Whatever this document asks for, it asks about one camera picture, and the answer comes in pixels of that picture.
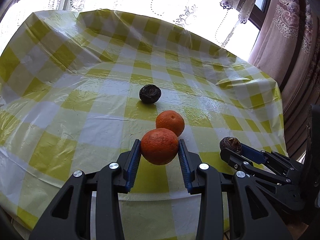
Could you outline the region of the floral lace curtain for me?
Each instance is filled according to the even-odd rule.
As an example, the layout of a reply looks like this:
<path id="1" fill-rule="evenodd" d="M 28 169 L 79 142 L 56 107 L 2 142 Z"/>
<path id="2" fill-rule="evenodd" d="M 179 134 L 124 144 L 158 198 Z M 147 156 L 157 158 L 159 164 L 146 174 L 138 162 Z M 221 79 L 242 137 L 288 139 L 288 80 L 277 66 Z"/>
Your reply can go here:
<path id="1" fill-rule="evenodd" d="M 1 20 L 1 47 L 33 12 L 110 9 L 173 23 L 247 60 L 260 31 L 253 14 L 262 12 L 265 4 L 266 0 L 13 0 Z"/>

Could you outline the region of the orange fruit front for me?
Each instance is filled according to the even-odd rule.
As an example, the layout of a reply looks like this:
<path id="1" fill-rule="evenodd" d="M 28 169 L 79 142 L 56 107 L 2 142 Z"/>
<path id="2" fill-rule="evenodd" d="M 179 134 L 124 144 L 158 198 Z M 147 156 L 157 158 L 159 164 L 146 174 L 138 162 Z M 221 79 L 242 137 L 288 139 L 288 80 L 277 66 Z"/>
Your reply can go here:
<path id="1" fill-rule="evenodd" d="M 166 165 L 171 162 L 178 152 L 177 135 L 166 128 L 148 131 L 141 139 L 143 157 L 154 165 Z"/>

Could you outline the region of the brown curtain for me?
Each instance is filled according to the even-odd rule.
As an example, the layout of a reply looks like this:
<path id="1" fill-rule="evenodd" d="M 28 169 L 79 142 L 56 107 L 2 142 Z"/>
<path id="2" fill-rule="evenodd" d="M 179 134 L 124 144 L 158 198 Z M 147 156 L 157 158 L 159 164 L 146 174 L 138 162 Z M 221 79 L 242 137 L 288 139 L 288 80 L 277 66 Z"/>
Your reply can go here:
<path id="1" fill-rule="evenodd" d="M 286 151 L 299 159 L 307 145 L 310 105 L 319 105 L 319 16 L 308 0 L 271 0 L 249 62 L 281 92 Z"/>

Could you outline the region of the dark fruit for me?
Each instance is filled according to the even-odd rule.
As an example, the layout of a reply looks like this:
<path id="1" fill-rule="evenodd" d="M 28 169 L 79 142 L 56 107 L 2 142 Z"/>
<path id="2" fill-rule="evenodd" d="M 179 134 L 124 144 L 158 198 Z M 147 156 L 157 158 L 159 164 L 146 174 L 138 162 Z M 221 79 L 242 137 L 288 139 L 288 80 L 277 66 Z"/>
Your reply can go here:
<path id="1" fill-rule="evenodd" d="M 161 95 L 161 90 L 153 84 L 145 85 L 139 91 L 140 100 L 146 104 L 156 103 L 161 97 Z"/>
<path id="2" fill-rule="evenodd" d="M 242 153 L 242 144 L 236 137 L 224 137 L 220 143 L 220 150 L 223 150 L 225 148 L 237 153 Z"/>

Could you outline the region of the orange fruit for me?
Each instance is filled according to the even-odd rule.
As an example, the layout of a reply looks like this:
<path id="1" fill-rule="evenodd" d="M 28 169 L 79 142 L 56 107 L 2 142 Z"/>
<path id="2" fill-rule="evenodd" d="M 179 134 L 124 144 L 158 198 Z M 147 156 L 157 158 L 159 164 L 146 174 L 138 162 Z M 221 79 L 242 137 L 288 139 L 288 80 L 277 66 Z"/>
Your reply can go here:
<path id="1" fill-rule="evenodd" d="M 141 139 L 143 157 L 154 165 L 166 165 L 171 162 L 178 152 L 177 135 L 166 128 L 148 131 Z"/>
<path id="2" fill-rule="evenodd" d="M 156 128 L 166 128 L 171 130 L 179 137 L 185 128 L 182 116 L 176 111 L 167 110 L 160 113 L 155 121 Z"/>

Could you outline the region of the orange fruit rear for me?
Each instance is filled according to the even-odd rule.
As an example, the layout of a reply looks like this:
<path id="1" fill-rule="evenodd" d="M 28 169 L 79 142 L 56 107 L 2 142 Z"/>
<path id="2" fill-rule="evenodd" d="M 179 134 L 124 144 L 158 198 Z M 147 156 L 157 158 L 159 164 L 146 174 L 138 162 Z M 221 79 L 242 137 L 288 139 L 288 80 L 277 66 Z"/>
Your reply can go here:
<path id="1" fill-rule="evenodd" d="M 176 111 L 167 110 L 160 113 L 155 121 L 156 128 L 166 128 L 171 130 L 179 137 L 185 128 L 182 116 Z"/>

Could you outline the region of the yellow checkered plastic tablecloth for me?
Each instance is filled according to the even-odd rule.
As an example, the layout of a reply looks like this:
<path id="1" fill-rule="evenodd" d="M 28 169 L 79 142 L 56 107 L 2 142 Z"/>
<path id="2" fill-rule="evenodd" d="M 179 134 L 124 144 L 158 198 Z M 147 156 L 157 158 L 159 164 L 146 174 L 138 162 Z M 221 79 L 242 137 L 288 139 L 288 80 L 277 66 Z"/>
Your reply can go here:
<path id="1" fill-rule="evenodd" d="M 156 103 L 139 98 L 156 85 Z M 191 32 L 126 12 L 31 14 L 1 54 L 1 206 L 32 229 L 76 170 L 99 171 L 172 110 L 218 171 L 224 137 L 285 154 L 276 81 Z"/>

